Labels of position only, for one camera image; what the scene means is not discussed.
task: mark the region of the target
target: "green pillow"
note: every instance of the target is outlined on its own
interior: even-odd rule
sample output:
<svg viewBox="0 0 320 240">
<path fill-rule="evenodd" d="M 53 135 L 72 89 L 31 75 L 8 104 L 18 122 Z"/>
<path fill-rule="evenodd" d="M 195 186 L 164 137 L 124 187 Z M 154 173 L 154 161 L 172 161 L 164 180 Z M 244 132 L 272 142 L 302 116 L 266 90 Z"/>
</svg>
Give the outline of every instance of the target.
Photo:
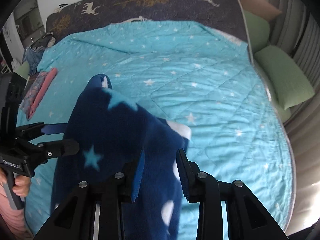
<svg viewBox="0 0 320 240">
<path fill-rule="evenodd" d="M 270 78 L 278 102 L 284 110 L 313 97 L 315 92 L 292 58 L 276 46 L 268 46 L 254 54 Z"/>
<path fill-rule="evenodd" d="M 255 53 L 267 46 L 270 25 L 265 19 L 248 11 L 244 11 L 244 16 L 247 22 L 252 52 Z"/>
<path fill-rule="evenodd" d="M 271 100 L 272 100 L 271 103 L 277 109 L 277 112 L 278 112 L 278 115 L 280 117 L 281 122 L 284 123 L 291 116 L 290 108 L 284 110 L 279 105 L 276 92 L 273 89 L 272 83 L 271 83 L 270 79 L 268 78 L 268 75 L 263 71 L 263 69 L 259 66 L 258 62 L 255 59 L 253 61 L 254 61 L 254 65 L 255 65 L 256 69 L 258 70 L 259 74 L 261 75 L 261 77 L 263 78 L 264 82 L 266 83 L 266 85 L 269 88 L 269 92 L 270 92 L 270 96 L 271 96 Z"/>
</svg>

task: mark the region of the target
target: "light blue comforter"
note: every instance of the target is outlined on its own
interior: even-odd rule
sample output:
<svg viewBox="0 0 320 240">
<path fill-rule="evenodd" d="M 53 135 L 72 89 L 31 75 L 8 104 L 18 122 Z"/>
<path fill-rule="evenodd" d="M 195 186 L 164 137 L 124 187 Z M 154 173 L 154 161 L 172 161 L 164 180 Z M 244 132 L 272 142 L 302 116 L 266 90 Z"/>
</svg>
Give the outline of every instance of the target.
<svg viewBox="0 0 320 240">
<path fill-rule="evenodd" d="M 89 79 L 105 73 L 113 89 L 150 113 L 188 125 L 188 159 L 218 180 L 243 180 L 286 226 L 293 194 L 290 151 L 247 43 L 196 22 L 115 24 L 69 35 L 46 50 L 38 71 L 52 67 L 58 75 L 31 122 L 67 122 Z M 20 111 L 17 125 L 26 123 Z M 50 160 L 32 179 L 26 220 L 34 233 L 49 216 L 54 168 Z M 198 205 L 184 199 L 179 239 L 196 238 L 197 220 Z"/>
</svg>

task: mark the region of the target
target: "light blue star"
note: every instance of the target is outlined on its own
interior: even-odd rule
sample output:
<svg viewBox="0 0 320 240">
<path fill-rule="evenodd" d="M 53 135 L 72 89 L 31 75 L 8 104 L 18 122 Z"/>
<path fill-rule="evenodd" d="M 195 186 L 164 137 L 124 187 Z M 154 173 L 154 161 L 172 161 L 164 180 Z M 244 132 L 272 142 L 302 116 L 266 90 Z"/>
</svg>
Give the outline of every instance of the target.
<svg viewBox="0 0 320 240">
<path fill-rule="evenodd" d="M 133 111 L 138 110 L 137 104 L 134 101 L 121 95 L 119 92 L 114 91 L 113 89 L 109 89 L 109 88 L 104 88 L 104 91 L 106 93 L 108 93 L 109 95 L 111 95 L 108 110 L 111 110 L 112 108 L 118 106 L 120 103 L 124 103 L 129 108 L 131 108 Z"/>
<path fill-rule="evenodd" d="M 96 171 L 99 171 L 98 162 L 103 159 L 103 155 L 96 154 L 93 150 L 93 145 L 89 151 L 83 151 L 83 155 L 85 157 L 84 167 L 93 167 Z"/>
</svg>

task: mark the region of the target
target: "finger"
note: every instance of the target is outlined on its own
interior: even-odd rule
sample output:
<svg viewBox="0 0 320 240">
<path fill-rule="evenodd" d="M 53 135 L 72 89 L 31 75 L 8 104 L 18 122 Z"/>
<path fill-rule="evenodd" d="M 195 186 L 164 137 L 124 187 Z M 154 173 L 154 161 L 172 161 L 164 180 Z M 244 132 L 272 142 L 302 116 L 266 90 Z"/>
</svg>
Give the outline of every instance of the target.
<svg viewBox="0 0 320 240">
<path fill-rule="evenodd" d="M 29 193 L 28 186 L 13 186 L 12 191 L 19 197 L 26 197 Z"/>
<path fill-rule="evenodd" d="M 14 183 L 15 183 L 17 186 L 28 186 L 28 185 L 30 185 L 31 180 L 30 180 L 30 178 L 28 178 L 28 177 L 19 175 L 19 176 L 17 176 L 17 177 L 15 178 Z"/>
<path fill-rule="evenodd" d="M 4 174 L 4 171 L 0 168 L 0 183 L 6 184 L 7 183 L 7 177 Z"/>
</svg>

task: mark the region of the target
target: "navy blue blanket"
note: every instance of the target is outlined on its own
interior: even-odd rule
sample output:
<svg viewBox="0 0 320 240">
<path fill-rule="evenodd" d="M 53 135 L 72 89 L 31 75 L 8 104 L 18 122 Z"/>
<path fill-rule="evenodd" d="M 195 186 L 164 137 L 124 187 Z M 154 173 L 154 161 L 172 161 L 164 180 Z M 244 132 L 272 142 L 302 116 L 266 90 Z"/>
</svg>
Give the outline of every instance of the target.
<svg viewBox="0 0 320 240">
<path fill-rule="evenodd" d="M 79 182 L 104 181 L 143 149 L 139 196 L 123 205 L 126 238 L 176 239 L 182 199 L 176 151 L 186 150 L 188 139 L 172 130 L 170 122 L 110 89 L 108 81 L 103 74 L 92 77 L 73 109 L 64 139 L 75 139 L 80 151 L 57 161 L 51 210 Z"/>
</svg>

